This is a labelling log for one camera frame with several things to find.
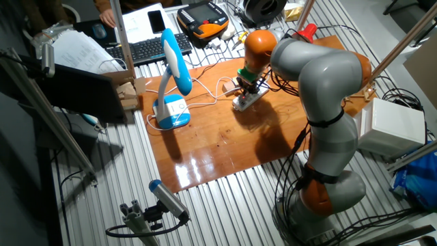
wooden board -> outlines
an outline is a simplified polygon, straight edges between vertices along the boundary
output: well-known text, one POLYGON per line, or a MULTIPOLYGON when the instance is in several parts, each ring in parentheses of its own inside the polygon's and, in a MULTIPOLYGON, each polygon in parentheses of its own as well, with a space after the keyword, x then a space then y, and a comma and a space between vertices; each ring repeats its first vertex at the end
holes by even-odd
MULTIPOLYGON (((343 49, 336 36, 315 40, 315 44, 343 49)), ((243 63, 241 58, 221 62, 205 72, 200 81, 215 94, 218 79, 236 76, 243 63)), ((197 78, 204 68, 190 70, 191 76, 197 78)), ((150 79, 147 89, 158 90, 161 77, 150 79)), ((224 82, 220 83, 218 94, 222 94, 224 82)), ((167 90, 174 86, 172 79, 167 90)), ((158 94, 153 92, 141 95, 144 122, 147 115, 153 115, 152 103, 157 98, 158 94)), ((290 154, 296 137, 307 123, 299 98, 282 91, 268 92, 244 112, 233 109, 233 98, 222 97, 215 105, 190 107, 191 121, 172 131, 160 132, 146 126, 161 180, 173 192, 290 154)), ((187 105, 214 101, 196 82, 185 99, 187 105)), ((345 111, 355 115, 365 104, 361 98, 351 98, 345 111)), ((155 119, 150 118, 150 122, 158 127, 155 119)), ((303 148, 308 148, 308 141, 303 148)))

blue desk lamp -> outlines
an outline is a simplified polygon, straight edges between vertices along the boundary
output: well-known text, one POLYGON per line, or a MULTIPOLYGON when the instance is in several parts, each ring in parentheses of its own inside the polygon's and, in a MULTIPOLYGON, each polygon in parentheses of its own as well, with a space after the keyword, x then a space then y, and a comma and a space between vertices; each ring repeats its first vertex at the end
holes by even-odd
POLYGON ((163 46, 168 66, 161 79, 158 100, 153 104, 153 111, 162 129, 172 129, 188 124, 191 116, 188 109, 186 109, 186 102, 181 95, 164 96, 169 79, 173 75, 180 93, 184 96, 191 92, 193 82, 171 29, 167 28, 163 31, 161 45, 163 46))

document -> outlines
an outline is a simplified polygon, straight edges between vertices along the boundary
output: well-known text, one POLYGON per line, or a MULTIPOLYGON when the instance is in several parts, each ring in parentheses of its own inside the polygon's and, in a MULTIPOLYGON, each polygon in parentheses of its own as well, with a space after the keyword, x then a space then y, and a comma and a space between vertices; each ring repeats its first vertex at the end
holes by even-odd
POLYGON ((53 43, 55 64, 103 74, 124 69, 92 38, 77 31, 67 31, 53 43))
MULTIPOLYGON (((167 13, 164 11, 163 6, 160 3, 142 8, 129 14, 123 15, 124 28, 126 29, 126 35, 128 36, 128 42, 133 44, 152 38, 161 37, 160 33, 153 33, 152 26, 150 25, 149 16, 150 11, 160 10, 163 16, 165 28, 170 28, 173 33, 178 33, 178 30, 174 27, 167 13)), ((115 36, 119 41, 118 30, 115 30, 115 36)))

person's hand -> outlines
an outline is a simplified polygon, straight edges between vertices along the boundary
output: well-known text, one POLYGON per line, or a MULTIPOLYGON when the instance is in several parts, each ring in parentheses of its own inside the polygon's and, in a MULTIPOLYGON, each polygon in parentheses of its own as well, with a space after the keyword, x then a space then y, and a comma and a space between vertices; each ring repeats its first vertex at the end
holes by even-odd
POLYGON ((112 12, 112 9, 108 9, 103 11, 100 14, 100 20, 107 25, 108 27, 115 27, 115 18, 114 18, 114 13, 112 12))

white box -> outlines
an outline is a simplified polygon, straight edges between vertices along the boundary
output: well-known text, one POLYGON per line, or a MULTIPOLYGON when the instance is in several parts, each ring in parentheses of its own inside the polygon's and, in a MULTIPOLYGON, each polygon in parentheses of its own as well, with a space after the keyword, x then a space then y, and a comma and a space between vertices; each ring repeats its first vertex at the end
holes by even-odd
POLYGON ((425 118, 416 109, 375 98, 354 120, 362 150, 397 158, 425 143, 425 118))

